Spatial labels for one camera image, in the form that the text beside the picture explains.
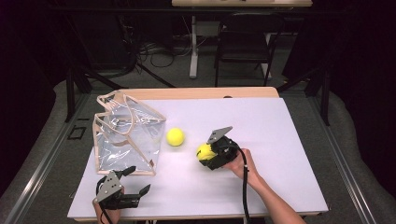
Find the clear plastic bag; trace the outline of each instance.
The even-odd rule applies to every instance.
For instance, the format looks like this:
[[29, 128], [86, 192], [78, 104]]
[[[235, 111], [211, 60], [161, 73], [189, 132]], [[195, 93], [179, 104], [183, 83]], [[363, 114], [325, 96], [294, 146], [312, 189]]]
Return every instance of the clear plastic bag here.
[[95, 114], [92, 125], [98, 174], [136, 166], [133, 175], [155, 175], [166, 118], [120, 91], [97, 102], [106, 110]]

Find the person's forearm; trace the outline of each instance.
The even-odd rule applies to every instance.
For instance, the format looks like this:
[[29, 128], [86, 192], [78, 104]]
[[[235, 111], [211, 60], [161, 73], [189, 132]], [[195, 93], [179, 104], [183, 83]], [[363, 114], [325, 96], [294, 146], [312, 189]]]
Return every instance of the person's forearm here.
[[248, 183], [262, 198], [274, 223], [305, 223], [303, 219], [269, 187], [261, 176], [257, 175], [250, 178]]

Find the white table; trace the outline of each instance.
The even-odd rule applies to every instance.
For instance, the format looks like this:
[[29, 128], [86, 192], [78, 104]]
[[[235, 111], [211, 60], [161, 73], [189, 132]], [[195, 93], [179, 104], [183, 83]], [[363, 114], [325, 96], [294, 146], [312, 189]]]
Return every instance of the white table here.
[[[268, 90], [272, 97], [261, 97]], [[149, 91], [129, 91], [132, 96], [148, 98], [144, 92]], [[163, 92], [160, 98], [182, 95], [177, 94], [177, 89], [154, 92]], [[272, 94], [274, 89], [201, 88], [180, 92], [191, 94], [184, 96], [187, 100], [145, 100], [166, 116], [165, 130], [179, 127], [185, 132], [186, 140], [180, 147], [170, 147], [163, 138], [155, 176], [130, 175], [121, 179], [125, 193], [137, 193], [147, 184], [151, 185], [139, 207], [123, 209], [121, 219], [243, 217], [242, 180], [226, 169], [211, 171], [195, 157], [196, 148], [207, 140], [211, 131], [226, 126], [233, 126], [226, 135], [240, 147], [250, 148], [259, 172], [299, 214], [328, 211], [289, 111], [283, 99]], [[196, 99], [198, 95], [207, 98], [208, 92], [216, 99]], [[254, 98], [219, 99], [221, 92]], [[95, 172], [92, 153], [68, 217], [95, 221], [92, 199], [101, 177]], [[251, 188], [247, 188], [247, 202], [252, 217], [268, 215], [260, 197]]]
[[[311, 0], [172, 0], [174, 7], [311, 7]], [[198, 48], [196, 43], [196, 19], [191, 20], [190, 78], [197, 78]], [[265, 74], [268, 64], [262, 64]]]

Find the chair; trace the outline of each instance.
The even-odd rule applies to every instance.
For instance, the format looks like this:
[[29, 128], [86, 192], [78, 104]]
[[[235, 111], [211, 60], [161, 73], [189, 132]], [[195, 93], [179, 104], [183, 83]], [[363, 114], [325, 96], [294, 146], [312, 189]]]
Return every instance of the chair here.
[[[266, 86], [271, 63], [276, 48], [276, 39], [284, 28], [285, 22], [276, 14], [265, 13], [233, 13], [219, 24], [219, 42], [215, 58], [216, 81], [219, 80], [219, 62], [223, 63], [267, 63], [267, 71], [263, 75]], [[266, 34], [274, 34], [275, 38], [266, 41]]]

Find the yellow tennis ball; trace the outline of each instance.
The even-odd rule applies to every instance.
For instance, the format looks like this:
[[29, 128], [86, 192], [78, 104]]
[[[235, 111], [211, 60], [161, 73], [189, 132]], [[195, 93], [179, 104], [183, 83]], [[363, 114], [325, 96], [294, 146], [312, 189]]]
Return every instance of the yellow tennis ball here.
[[184, 133], [179, 128], [172, 128], [166, 134], [166, 141], [172, 147], [178, 147], [184, 141]]
[[212, 148], [210, 147], [209, 144], [201, 144], [197, 148], [197, 158], [198, 161], [205, 161], [205, 160], [210, 160], [216, 156], [216, 153], [212, 151]]

